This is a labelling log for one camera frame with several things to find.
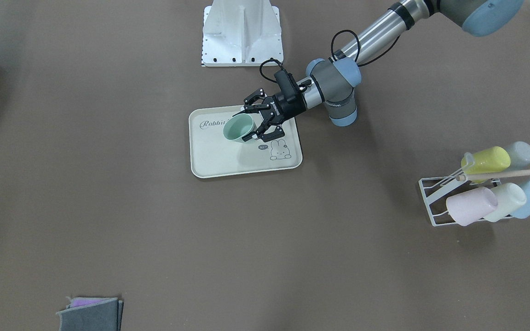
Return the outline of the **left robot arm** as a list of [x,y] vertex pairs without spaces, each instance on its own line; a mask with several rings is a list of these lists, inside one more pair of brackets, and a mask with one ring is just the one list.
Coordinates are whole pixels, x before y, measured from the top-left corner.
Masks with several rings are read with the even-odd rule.
[[282,124],[323,103],[332,123],[348,126],[357,117],[355,87],[362,81],[360,68],[381,58],[415,23],[441,13],[473,36],[486,36],[498,31],[518,13],[521,0],[399,0],[370,27],[344,47],[331,49],[328,59],[315,59],[306,69],[305,78],[297,81],[277,59],[269,62],[279,67],[272,81],[280,91],[267,96],[257,89],[244,100],[240,112],[231,121],[258,113],[259,126],[252,126],[231,140],[269,142],[282,138]]

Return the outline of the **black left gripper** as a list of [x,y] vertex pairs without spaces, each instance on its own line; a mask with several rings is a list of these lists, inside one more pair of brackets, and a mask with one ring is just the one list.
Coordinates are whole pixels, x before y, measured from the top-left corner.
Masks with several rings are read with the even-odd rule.
[[291,92],[286,96],[278,92],[268,96],[263,88],[258,88],[245,98],[241,110],[233,116],[240,114],[264,114],[265,122],[258,128],[242,136],[242,140],[262,140],[264,143],[277,140],[285,136],[282,123],[293,119],[307,111],[306,103],[300,92]]

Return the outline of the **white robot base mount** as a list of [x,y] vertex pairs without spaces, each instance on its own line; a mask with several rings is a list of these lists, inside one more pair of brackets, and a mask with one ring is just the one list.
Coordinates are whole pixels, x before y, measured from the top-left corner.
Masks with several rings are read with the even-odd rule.
[[280,11],[269,0],[215,0],[204,8],[202,33],[204,67],[284,61]]

